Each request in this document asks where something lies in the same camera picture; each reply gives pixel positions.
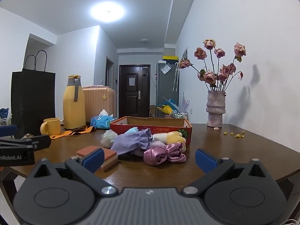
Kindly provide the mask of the dried pink roses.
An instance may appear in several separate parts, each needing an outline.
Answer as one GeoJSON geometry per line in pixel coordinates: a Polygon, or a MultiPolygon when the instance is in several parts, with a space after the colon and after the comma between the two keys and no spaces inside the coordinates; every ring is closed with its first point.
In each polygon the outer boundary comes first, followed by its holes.
{"type": "Polygon", "coordinates": [[[216,47],[214,39],[206,39],[203,41],[203,47],[198,47],[194,51],[194,57],[204,63],[204,68],[197,69],[186,56],[178,62],[178,68],[193,68],[197,72],[198,80],[204,82],[208,90],[225,92],[233,78],[236,77],[240,81],[244,78],[243,72],[236,69],[235,62],[242,62],[243,57],[247,55],[246,47],[236,43],[233,51],[232,63],[220,64],[220,59],[226,55],[225,51],[216,47]]]}

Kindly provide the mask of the yellow ceramic mug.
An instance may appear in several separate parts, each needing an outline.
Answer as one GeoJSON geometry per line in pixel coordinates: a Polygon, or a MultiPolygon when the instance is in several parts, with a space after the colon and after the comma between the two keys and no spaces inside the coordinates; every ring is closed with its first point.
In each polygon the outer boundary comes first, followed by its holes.
{"type": "Polygon", "coordinates": [[[61,134],[61,123],[59,118],[47,118],[43,120],[40,126],[40,132],[42,135],[60,135],[61,134]]]}

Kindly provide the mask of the black paper shopping bag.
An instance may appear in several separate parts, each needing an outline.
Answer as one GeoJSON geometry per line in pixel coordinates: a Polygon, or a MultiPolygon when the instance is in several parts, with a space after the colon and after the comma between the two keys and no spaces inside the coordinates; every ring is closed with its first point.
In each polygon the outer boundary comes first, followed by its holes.
{"type": "Polygon", "coordinates": [[[40,135],[40,126],[46,118],[54,118],[56,74],[23,68],[12,73],[12,125],[17,127],[14,137],[26,134],[40,135]]]}

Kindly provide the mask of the lilac knit pouch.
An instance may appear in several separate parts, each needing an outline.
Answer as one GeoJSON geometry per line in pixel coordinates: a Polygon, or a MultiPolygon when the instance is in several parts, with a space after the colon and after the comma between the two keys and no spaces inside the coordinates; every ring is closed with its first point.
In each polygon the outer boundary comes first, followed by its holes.
{"type": "Polygon", "coordinates": [[[152,133],[149,128],[138,132],[123,133],[114,138],[111,150],[117,155],[132,152],[135,149],[146,150],[152,140],[152,133]]]}

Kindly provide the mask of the yellow white plush toy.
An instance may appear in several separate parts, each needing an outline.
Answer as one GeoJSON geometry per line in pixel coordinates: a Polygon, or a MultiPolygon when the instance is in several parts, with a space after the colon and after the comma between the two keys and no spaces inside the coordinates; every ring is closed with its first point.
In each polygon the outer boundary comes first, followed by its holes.
{"type": "Polygon", "coordinates": [[[182,152],[186,151],[186,139],[183,137],[182,133],[180,132],[168,132],[168,133],[156,133],[153,134],[152,142],[161,142],[164,145],[168,144],[182,144],[183,149],[182,152]]]}

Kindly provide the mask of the lilac fluffy towel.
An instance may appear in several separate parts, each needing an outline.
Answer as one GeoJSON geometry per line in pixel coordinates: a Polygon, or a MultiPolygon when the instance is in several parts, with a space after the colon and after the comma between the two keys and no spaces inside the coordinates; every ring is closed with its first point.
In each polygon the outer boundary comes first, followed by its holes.
{"type": "Polygon", "coordinates": [[[138,157],[143,157],[144,152],[147,151],[148,149],[154,148],[154,147],[160,147],[160,148],[164,148],[166,146],[166,144],[164,144],[161,141],[151,141],[149,146],[147,147],[147,149],[142,149],[141,147],[135,149],[132,153],[135,156],[138,157]]]}

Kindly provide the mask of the yellow watering can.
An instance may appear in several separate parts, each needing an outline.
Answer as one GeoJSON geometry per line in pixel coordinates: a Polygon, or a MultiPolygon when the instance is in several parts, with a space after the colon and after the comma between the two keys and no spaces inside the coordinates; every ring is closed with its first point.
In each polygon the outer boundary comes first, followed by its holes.
{"type": "Polygon", "coordinates": [[[165,115],[171,115],[173,111],[169,105],[162,105],[162,107],[157,107],[157,109],[163,112],[165,115]]]}

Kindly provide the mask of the blue plush monster toy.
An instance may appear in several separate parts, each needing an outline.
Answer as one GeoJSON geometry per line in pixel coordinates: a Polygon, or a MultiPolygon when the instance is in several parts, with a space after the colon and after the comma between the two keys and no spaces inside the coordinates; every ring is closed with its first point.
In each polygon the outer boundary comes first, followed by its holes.
{"type": "Polygon", "coordinates": [[[125,133],[126,134],[128,134],[128,133],[136,133],[138,131],[139,131],[138,127],[132,127],[129,130],[127,130],[125,133]]]}

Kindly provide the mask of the grey refrigerator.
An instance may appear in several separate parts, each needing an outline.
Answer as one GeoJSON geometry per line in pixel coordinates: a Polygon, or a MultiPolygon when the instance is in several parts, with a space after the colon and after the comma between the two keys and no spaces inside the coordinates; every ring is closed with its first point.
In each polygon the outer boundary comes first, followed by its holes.
{"type": "Polygon", "coordinates": [[[177,59],[163,59],[156,66],[156,107],[163,108],[167,100],[179,105],[179,85],[174,84],[177,59]]]}

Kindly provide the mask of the pink ribbed suitcase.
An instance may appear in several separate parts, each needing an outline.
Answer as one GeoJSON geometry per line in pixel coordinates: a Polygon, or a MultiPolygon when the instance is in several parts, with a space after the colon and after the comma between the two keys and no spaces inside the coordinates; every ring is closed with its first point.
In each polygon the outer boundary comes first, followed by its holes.
{"type": "Polygon", "coordinates": [[[108,86],[93,85],[83,87],[85,98],[86,122],[90,123],[91,118],[98,116],[102,110],[108,115],[116,116],[116,92],[108,86]]]}

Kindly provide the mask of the dark brown entrance door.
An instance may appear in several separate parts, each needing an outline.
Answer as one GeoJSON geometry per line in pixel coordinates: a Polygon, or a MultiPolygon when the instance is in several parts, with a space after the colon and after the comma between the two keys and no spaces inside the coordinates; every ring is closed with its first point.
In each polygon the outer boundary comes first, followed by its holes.
{"type": "Polygon", "coordinates": [[[149,64],[121,65],[119,67],[118,116],[150,116],[149,64]]]}

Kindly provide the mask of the pink satin bag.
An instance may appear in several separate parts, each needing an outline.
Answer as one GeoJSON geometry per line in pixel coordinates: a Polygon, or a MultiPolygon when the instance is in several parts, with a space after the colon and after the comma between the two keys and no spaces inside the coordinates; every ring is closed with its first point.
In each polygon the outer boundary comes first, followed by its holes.
{"type": "Polygon", "coordinates": [[[152,147],[144,152],[143,161],[149,166],[158,166],[166,161],[184,163],[184,145],[181,143],[168,144],[165,147],[152,147]]]}

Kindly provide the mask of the translucent plastic shell bag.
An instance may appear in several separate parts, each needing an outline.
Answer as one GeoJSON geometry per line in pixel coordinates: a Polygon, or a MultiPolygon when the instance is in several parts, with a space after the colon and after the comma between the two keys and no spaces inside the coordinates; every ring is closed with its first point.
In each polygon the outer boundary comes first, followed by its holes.
{"type": "Polygon", "coordinates": [[[113,143],[114,143],[114,139],[118,136],[118,134],[116,132],[114,132],[113,130],[107,130],[103,135],[102,135],[102,139],[100,141],[101,146],[104,148],[111,148],[113,143]]]}

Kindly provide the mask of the yellow thermos jug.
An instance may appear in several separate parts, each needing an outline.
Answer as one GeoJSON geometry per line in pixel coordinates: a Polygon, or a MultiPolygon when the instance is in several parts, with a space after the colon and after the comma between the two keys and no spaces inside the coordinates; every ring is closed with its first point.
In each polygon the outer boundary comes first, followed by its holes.
{"type": "Polygon", "coordinates": [[[85,98],[79,75],[68,76],[63,97],[63,116],[65,129],[81,128],[86,124],[85,98]]]}

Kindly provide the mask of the pink textured vase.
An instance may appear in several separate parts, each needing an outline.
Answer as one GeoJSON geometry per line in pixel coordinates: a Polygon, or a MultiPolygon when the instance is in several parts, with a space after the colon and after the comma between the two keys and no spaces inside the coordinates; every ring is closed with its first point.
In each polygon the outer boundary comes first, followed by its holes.
{"type": "Polygon", "coordinates": [[[206,112],[208,113],[207,126],[211,128],[222,128],[226,93],[223,91],[208,91],[206,112]]]}

